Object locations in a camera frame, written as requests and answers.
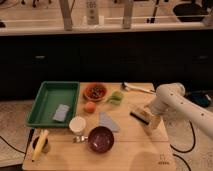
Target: wooden table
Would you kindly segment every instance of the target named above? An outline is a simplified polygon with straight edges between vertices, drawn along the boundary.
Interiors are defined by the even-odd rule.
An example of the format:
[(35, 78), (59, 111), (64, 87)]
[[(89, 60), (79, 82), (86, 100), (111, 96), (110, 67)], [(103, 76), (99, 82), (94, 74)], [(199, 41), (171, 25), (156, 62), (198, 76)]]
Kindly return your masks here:
[[(36, 162), (32, 162), (32, 142), (23, 162), (24, 170), (72, 170), (72, 171), (172, 171), (176, 169), (170, 149), (167, 132), (161, 121), (159, 127), (150, 132), (138, 120), (129, 115), (136, 106), (144, 106), (155, 95), (124, 91), (124, 99), (120, 106), (98, 102), (95, 113), (84, 112), (86, 100), (82, 91), (87, 83), (80, 84), (80, 93), (76, 115), (87, 121), (85, 134), (98, 126), (99, 112), (106, 112), (120, 127), (114, 133), (115, 143), (110, 151), (96, 154), (88, 148), (87, 143), (73, 143), (73, 134), (68, 128), (49, 129), (48, 140), (51, 150), (42, 153)], [(153, 88), (151, 83), (137, 83), (145, 88)], [(107, 83), (107, 96), (120, 90), (120, 83)], [(40, 133), (36, 129), (33, 139)]]

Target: cabinet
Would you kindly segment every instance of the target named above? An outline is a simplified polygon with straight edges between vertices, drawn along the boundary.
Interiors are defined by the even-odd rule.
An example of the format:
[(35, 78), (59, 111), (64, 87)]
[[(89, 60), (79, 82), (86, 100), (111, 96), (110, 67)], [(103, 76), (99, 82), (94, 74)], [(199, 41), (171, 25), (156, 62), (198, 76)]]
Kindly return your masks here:
[(0, 98), (34, 98), (42, 81), (182, 82), (212, 89), (212, 30), (0, 37)]

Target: brown bowl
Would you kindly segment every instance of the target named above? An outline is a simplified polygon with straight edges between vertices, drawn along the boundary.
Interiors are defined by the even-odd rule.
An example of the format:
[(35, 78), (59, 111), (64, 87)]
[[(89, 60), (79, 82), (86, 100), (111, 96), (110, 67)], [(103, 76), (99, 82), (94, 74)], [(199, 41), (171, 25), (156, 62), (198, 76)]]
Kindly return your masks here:
[(84, 97), (92, 102), (98, 102), (104, 98), (107, 93), (106, 87), (102, 83), (90, 83), (85, 88)]
[(96, 153), (105, 153), (114, 144), (112, 131), (104, 126), (94, 128), (88, 136), (89, 147)]

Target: green object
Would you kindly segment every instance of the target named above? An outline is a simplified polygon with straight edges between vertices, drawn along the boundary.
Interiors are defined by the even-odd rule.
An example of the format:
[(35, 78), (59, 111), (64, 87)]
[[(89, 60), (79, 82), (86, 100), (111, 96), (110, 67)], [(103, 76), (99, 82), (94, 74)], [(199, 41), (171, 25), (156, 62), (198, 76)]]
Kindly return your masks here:
[(107, 99), (107, 102), (110, 102), (115, 105), (120, 105), (123, 99), (123, 93), (120, 91), (115, 91), (112, 95)]
[[(30, 127), (68, 127), (74, 117), (79, 94), (79, 82), (45, 81), (36, 96), (31, 113), (27, 118)], [(60, 104), (70, 107), (64, 122), (53, 120)]]

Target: white cup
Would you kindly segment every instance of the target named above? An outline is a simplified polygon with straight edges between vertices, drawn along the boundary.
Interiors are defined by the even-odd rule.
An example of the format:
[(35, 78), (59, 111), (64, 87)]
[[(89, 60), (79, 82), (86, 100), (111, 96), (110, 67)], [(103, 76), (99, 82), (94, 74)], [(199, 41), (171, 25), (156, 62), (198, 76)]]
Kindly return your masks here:
[(69, 128), (75, 135), (83, 135), (86, 128), (86, 120), (83, 117), (76, 116), (70, 121)]

